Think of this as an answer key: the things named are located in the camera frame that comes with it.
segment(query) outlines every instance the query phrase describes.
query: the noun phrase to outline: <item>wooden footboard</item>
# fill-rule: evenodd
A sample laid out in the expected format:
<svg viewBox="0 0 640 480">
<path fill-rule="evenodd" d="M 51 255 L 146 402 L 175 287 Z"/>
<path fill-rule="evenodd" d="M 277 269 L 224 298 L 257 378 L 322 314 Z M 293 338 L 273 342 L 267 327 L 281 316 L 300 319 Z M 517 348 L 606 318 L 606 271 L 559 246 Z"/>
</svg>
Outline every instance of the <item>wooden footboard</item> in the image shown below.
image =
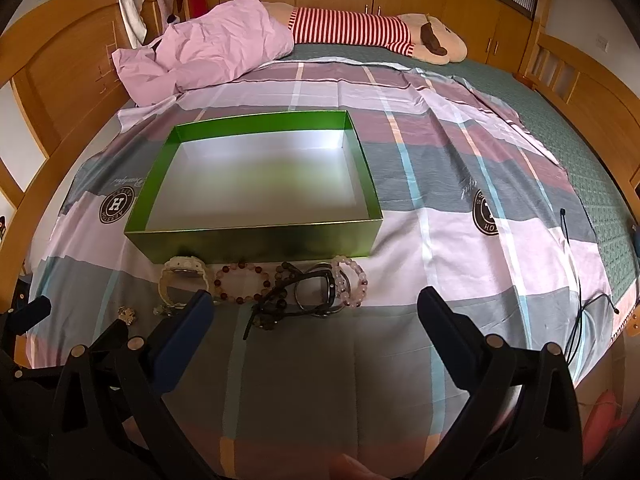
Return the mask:
<svg viewBox="0 0 640 480">
<path fill-rule="evenodd" d="M 189 17 L 187 0 L 174 14 Z M 145 0 L 146 42 L 162 31 L 157 0 Z M 0 159 L 0 191 L 15 214 L 0 246 L 0 312 L 56 189 L 104 124 L 129 99 L 111 53 L 128 48 L 118 0 L 50 0 L 0 36 L 0 87 L 15 99 L 45 161 L 23 192 Z"/>
<path fill-rule="evenodd" d="M 540 34 L 526 77 L 581 134 L 640 220 L 640 100 L 592 57 Z"/>
</svg>

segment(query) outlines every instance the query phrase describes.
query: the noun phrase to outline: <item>white towel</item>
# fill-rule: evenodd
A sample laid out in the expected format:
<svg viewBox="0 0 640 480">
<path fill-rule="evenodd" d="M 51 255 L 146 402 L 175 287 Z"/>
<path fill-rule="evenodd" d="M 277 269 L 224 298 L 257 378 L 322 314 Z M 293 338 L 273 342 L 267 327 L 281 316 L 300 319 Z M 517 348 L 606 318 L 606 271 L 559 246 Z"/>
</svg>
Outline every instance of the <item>white towel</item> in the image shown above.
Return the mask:
<svg viewBox="0 0 640 480">
<path fill-rule="evenodd" d="M 145 0 L 118 0 L 122 19 L 124 20 L 124 28 L 127 31 L 129 43 L 132 48 L 142 46 L 142 42 L 145 41 L 146 25 L 140 17 L 140 10 L 142 10 L 142 2 L 144 1 Z"/>
</svg>

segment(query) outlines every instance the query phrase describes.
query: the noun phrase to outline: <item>box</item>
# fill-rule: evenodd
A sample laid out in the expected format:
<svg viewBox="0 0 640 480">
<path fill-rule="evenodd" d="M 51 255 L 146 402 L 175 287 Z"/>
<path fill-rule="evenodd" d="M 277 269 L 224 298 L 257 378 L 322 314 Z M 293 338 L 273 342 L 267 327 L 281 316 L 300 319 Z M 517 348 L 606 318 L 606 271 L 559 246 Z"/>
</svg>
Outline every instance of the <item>box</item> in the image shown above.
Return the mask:
<svg viewBox="0 0 640 480">
<path fill-rule="evenodd" d="M 367 256 L 382 212 L 348 112 L 278 112 L 176 126 L 125 234 L 153 263 Z"/>
</svg>

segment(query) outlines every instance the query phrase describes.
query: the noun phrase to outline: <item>stuffed animal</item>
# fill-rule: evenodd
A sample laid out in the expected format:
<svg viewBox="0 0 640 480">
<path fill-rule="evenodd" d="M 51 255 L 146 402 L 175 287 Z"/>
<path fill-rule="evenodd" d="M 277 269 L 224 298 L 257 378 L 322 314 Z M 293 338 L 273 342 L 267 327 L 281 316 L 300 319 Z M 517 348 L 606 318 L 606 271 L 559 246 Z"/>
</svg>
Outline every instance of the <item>stuffed animal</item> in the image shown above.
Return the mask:
<svg viewBox="0 0 640 480">
<path fill-rule="evenodd" d="M 466 57 L 464 41 L 433 16 L 377 16 L 283 3 L 263 4 L 272 18 L 290 28 L 295 43 L 383 46 L 438 65 L 459 62 Z"/>
</svg>

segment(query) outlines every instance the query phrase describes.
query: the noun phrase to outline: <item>black circular logo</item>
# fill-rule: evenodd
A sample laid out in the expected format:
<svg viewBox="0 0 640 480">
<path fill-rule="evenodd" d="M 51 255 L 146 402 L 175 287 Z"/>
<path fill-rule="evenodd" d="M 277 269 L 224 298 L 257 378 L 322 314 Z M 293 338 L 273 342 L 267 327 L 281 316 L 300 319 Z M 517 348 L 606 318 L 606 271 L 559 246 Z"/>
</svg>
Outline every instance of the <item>black circular logo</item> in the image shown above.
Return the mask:
<svg viewBox="0 0 640 480">
<path fill-rule="evenodd" d="M 474 197 L 474 209 L 473 209 L 474 224 L 480 229 L 481 233 L 488 236 L 494 236 L 498 234 L 498 229 L 495 226 L 494 216 L 489 211 L 489 206 L 484 199 L 482 191 L 478 189 L 476 196 Z"/>
<path fill-rule="evenodd" d="M 100 206 L 100 222 L 110 224 L 120 220 L 133 204 L 132 187 L 124 186 L 111 193 Z"/>
</svg>

